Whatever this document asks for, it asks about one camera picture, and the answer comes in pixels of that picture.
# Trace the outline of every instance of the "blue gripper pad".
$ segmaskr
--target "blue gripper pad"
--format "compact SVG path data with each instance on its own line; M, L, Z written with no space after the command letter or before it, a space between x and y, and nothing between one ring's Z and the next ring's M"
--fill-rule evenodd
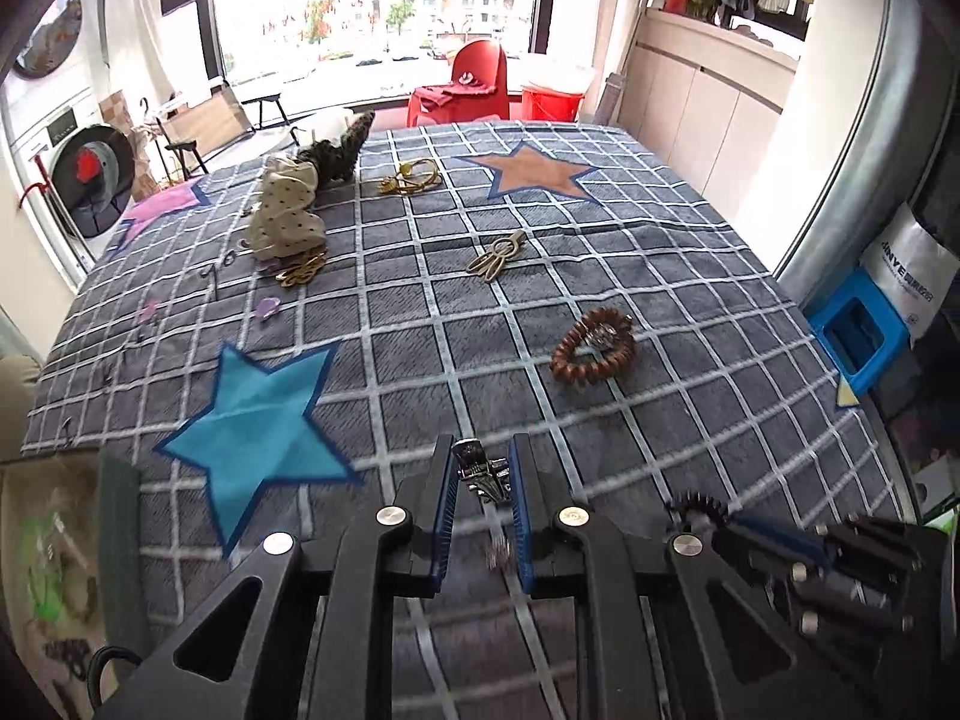
M759 533L760 536L766 536L770 541L776 541L800 555L805 555L810 559L810 562L816 563L824 571L829 571L832 568L827 550L824 549L823 542L816 536L810 536L809 533L798 531L789 525L779 527L773 522L754 517L752 514L746 514L745 512L732 514L731 520L744 528L750 528L750 530Z
M440 592L446 566L450 560L450 539L453 538L453 514L457 508L457 461L453 454L446 453L443 468L443 483L437 496L437 515L434 517L433 545L430 560L430 578L434 590Z
M514 508L517 575L520 576L520 586L523 592L530 595L534 591L534 581L536 579L533 565L533 528L530 523L530 512L527 508L523 473L520 469L517 437L510 439L510 446L507 449L507 468L510 469L510 500Z

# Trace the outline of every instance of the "fabric bag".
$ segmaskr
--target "fabric bag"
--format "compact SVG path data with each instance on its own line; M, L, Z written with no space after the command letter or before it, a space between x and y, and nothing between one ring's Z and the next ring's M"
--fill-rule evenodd
M260 201L246 238L257 260L282 259L321 247L323 220L306 210L317 191L317 169L283 155L267 158L253 198Z
M901 205L860 264L904 320L913 343L933 323L960 261Z

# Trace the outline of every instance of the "plaid blanket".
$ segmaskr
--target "plaid blanket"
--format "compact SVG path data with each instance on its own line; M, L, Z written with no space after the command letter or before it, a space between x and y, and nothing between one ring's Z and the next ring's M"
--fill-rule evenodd
M491 172L460 157L521 142L596 167L579 182L597 202L539 189L489 199ZM419 157L438 160L443 186L378 196L381 178ZM319 198L328 264L293 293L238 248L262 164L205 177L208 206L160 218L99 262L43 369L24 446L69 435L139 467L157 640L267 533L309 538L356 495L270 490L221 554L205 477L152 449L208 403L223 341L270 364L342 338L314 418L388 502L438 433L497 453L525 431L541 461L629 533L661 533L664 501L688 488L803 524L898 516L867 420L835 410L838 375L798 309L731 226L621 130L493 122L371 135L354 183ZM500 279L464 273L520 228L527 245ZM199 272L231 249L214 300ZM261 323L253 308L270 295L282 310ZM148 300L160 308L138 340ZM561 386L549 355L597 305L635 318L637 361L616 380ZM461 491L443 592L397 604L396 717L576 716L572 606L531 602L514 572L487 567L508 520Z

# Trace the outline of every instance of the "gold jewelry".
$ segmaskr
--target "gold jewelry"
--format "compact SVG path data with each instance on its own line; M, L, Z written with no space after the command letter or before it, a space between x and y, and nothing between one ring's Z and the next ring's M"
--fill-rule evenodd
M302 257L299 263L280 271L280 273L277 274L277 281L280 282L282 287L296 287L301 284L309 284L324 265L326 265L325 251L312 256L307 255Z
M413 172L417 165L429 165L430 175L423 180L416 180ZM379 191L381 194L392 194L394 191L397 194L414 194L435 183L440 183L440 168L435 160L424 157L413 162L401 162L400 169L392 178L384 178L380 182Z
M470 260L467 273L483 276L484 281L490 284L503 272L507 260L520 254L520 245L526 237L523 230L517 230L507 238L497 238L488 251Z

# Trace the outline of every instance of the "orange star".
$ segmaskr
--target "orange star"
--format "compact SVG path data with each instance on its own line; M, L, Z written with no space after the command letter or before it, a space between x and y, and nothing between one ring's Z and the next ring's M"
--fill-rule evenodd
M509 154L481 154L462 159L493 171L488 199L511 191L543 189L577 200L597 202L577 181L596 167L554 159L526 143L519 143Z

